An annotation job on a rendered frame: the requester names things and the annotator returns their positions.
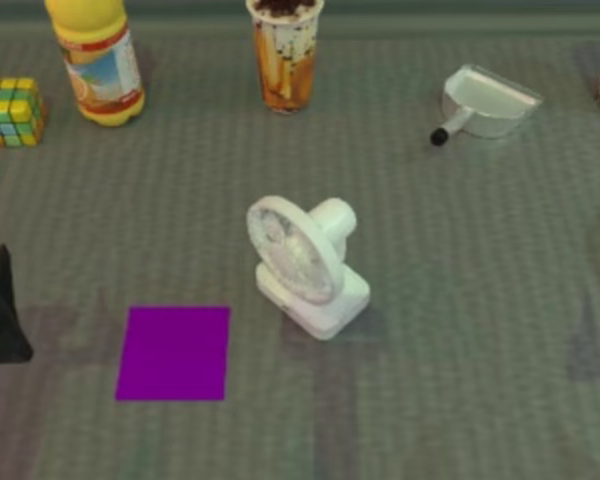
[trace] purple paper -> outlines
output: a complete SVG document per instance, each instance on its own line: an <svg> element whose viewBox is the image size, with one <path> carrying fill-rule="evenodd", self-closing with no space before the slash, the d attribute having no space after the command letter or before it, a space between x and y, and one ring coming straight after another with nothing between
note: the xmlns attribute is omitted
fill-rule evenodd
<svg viewBox="0 0 600 480"><path fill-rule="evenodd" d="M132 307L117 401L221 401L228 307Z"/></svg>

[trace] puzzle cube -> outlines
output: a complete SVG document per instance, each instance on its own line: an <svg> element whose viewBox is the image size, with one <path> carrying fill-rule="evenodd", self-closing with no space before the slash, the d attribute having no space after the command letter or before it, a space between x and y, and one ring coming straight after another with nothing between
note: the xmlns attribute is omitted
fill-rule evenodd
<svg viewBox="0 0 600 480"><path fill-rule="evenodd" d="M33 78L0 78L0 147L38 145L45 116Z"/></svg>

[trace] desk fan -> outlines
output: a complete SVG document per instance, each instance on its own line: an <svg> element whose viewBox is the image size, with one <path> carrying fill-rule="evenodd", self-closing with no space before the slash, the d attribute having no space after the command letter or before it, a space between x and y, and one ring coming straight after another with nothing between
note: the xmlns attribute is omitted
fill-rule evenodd
<svg viewBox="0 0 600 480"><path fill-rule="evenodd" d="M332 339L369 304L369 285L344 264L356 223L352 208L335 198L306 213L269 196L247 214L262 259L258 288L318 340Z"/></svg>

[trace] juice bottle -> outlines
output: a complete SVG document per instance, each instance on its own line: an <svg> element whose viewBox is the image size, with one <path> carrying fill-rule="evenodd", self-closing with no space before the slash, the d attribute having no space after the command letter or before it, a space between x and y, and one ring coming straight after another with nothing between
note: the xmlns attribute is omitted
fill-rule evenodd
<svg viewBox="0 0 600 480"><path fill-rule="evenodd" d="M80 112L117 127L139 115L144 89L123 0L45 0Z"/></svg>

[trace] black handle tip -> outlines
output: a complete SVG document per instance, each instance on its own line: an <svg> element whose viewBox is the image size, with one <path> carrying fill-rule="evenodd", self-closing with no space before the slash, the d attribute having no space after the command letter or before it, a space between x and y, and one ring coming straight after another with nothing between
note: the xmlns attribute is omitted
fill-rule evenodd
<svg viewBox="0 0 600 480"><path fill-rule="evenodd" d="M438 128L431 134L431 144L436 147L441 147L449 140L449 132L444 128Z"/></svg>

